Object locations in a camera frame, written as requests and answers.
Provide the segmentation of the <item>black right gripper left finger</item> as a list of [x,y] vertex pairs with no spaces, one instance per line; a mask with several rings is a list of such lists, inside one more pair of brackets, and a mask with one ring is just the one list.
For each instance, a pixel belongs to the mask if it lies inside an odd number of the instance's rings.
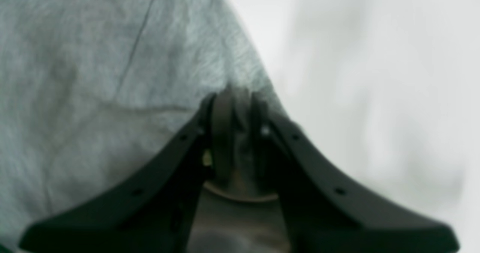
[[144,167],[106,193],[34,223],[19,247],[31,253],[185,253],[206,181],[233,169],[231,92],[199,111]]

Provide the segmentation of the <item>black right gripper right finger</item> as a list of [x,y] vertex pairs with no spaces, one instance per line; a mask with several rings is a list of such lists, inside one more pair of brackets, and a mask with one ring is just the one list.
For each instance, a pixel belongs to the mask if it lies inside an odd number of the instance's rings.
[[449,225],[379,196],[335,167],[252,94],[255,176],[278,194],[294,253],[456,253]]

